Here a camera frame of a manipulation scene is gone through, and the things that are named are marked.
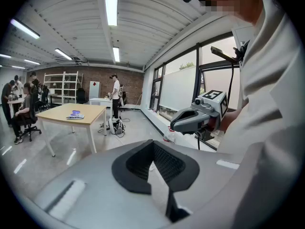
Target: ceiling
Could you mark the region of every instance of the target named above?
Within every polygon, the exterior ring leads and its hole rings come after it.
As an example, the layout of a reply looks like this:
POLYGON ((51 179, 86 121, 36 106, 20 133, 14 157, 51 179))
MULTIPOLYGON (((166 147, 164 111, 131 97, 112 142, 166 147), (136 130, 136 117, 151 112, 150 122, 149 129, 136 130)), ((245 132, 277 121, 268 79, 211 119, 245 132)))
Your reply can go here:
POLYGON ((203 14, 205 9, 196 0, 119 0, 118 26, 109 27, 104 0, 28 0, 15 17, 40 38, 9 25, 0 53, 12 58, 0 58, 0 64, 28 70, 77 63, 114 64, 114 46, 120 48, 117 65, 142 70, 165 44, 203 14), (76 62, 65 60, 56 48, 76 62))

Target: sneaker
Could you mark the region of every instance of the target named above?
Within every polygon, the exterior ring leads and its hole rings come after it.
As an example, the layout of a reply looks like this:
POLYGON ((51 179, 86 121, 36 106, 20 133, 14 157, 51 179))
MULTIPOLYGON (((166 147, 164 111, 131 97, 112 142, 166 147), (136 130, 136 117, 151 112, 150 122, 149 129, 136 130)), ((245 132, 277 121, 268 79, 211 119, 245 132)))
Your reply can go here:
POLYGON ((22 143, 23 139, 21 137, 16 137, 14 144, 22 143))

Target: glossy floor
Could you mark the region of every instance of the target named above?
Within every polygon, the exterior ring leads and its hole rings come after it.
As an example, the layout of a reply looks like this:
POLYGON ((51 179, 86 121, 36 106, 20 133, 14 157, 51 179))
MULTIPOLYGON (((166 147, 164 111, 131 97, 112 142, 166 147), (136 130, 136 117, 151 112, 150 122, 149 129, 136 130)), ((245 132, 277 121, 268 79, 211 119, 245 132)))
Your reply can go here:
MULTIPOLYGON (((107 118, 109 115, 110 110, 107 109, 107 118)), ((97 152, 141 140, 163 139, 140 111, 123 111, 121 117, 130 119, 130 122, 124 122, 126 134, 122 138, 112 135, 110 131, 107 131, 107 136, 98 133, 102 116, 94 122, 92 129, 97 152)), ((42 135, 39 135, 38 132, 32 134, 32 142, 29 141, 28 136, 25 136, 22 143, 14 145, 14 132, 6 123, 2 107, 0 108, 0 125, 2 171, 5 172, 8 181, 15 189, 30 199, 33 199, 43 186, 58 174, 91 155, 84 128, 75 128, 73 134, 69 126, 45 123, 45 130, 56 154, 55 157, 52 157, 45 146, 42 135)))

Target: brick wall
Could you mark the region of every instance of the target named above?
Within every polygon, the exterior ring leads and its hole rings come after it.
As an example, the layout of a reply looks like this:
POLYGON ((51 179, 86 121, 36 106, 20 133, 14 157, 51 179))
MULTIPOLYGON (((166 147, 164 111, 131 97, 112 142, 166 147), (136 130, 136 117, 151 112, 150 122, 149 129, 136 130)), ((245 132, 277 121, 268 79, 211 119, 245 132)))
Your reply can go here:
MULTIPOLYGON (((113 80, 109 79, 109 76, 112 74, 117 74, 119 78, 120 84, 124 85, 123 91, 127 94, 127 104, 136 104, 143 86, 144 74, 133 71, 125 71, 119 69, 111 69, 111 68, 101 68, 101 67, 89 67, 89 66, 81 66, 81 67, 54 67, 49 69, 36 70, 38 80, 43 83, 44 74, 62 74, 66 73, 83 73, 82 87, 86 91, 86 96, 89 96, 89 86, 90 81, 100 82, 100 97, 105 97, 108 92, 112 92, 113 89, 113 80)), ((27 73, 27 82, 30 79, 30 72, 27 73)), ((62 77, 53 78, 52 81, 61 81, 62 77)))

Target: black chair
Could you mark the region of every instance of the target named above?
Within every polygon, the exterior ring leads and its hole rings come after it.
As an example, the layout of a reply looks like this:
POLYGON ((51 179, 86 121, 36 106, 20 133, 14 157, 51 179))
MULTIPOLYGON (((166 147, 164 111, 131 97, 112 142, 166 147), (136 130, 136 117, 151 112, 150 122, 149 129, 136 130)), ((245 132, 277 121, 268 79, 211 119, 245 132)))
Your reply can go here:
POLYGON ((86 94, 85 90, 81 87, 76 91, 76 102, 78 104, 85 104, 88 102, 85 94, 86 94))
POLYGON ((30 136, 30 142, 32 141, 31 138, 31 132, 39 132, 39 134, 41 134, 41 130, 37 129, 37 126, 32 126, 32 124, 35 124, 37 122, 37 117, 35 116, 35 93, 36 89, 33 90, 31 89, 31 96, 30 96, 30 111, 28 112, 28 114, 30 115, 30 117, 26 117, 25 114, 20 114, 22 120, 18 121, 18 125, 20 126, 24 126, 24 132, 22 133, 22 136, 26 135, 27 133, 29 133, 30 136))
POLYGON ((41 97, 41 101, 39 101, 38 105, 40 107, 40 112, 43 110, 43 109, 49 109, 49 105, 48 105, 48 94, 49 94, 49 90, 48 89, 45 89, 42 93, 42 97, 41 97))

